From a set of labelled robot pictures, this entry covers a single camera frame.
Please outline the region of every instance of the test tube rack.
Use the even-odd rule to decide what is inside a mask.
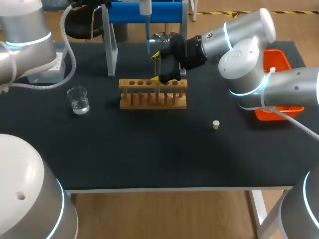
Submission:
[[[177,110],[187,108],[185,94],[187,80],[173,80],[163,85],[151,80],[120,79],[119,89],[123,90],[120,102],[120,109],[122,110]],[[154,93],[154,89],[178,90],[178,93],[159,93],[158,91]],[[137,90],[150,91],[136,93]]]

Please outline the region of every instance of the blue pipe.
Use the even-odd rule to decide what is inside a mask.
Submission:
[[[138,2],[112,2],[110,23],[145,23]],[[150,23],[181,23],[182,2],[153,2]]]

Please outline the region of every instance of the orange container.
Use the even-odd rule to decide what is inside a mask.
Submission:
[[[276,72],[291,70],[291,66],[281,50],[265,50],[264,53],[264,72],[269,72],[271,67],[276,68]],[[276,110],[294,118],[303,112],[305,107],[299,106],[276,106]],[[255,110],[257,118],[261,121],[286,120],[285,118],[269,111]]]

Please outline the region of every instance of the wooden floor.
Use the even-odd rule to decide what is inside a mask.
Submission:
[[[199,11],[319,10],[318,0],[199,0]],[[53,38],[61,41],[61,13],[47,13]],[[294,40],[307,66],[319,66],[319,15],[272,15],[277,40]],[[202,34],[232,18],[199,15],[189,22],[189,36]],[[178,32],[178,25],[171,30]],[[163,31],[153,24],[152,33]],[[144,26],[129,25],[129,41],[145,41]],[[281,191],[263,191],[270,211]],[[254,239],[254,224],[243,191],[185,193],[82,194],[74,204],[79,216],[79,239]],[[282,238],[280,232],[272,237]]]

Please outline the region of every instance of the robotic arm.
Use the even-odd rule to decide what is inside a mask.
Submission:
[[[173,55],[186,70],[219,62],[230,93],[245,109],[260,108],[261,93],[265,106],[317,106],[319,67],[264,73],[264,50],[275,39],[273,20],[262,8],[187,41],[181,35],[173,37],[159,54]],[[159,81],[180,79],[179,74],[171,76],[159,76]]]
[[[40,0],[0,0],[0,84],[50,69],[56,52]]]

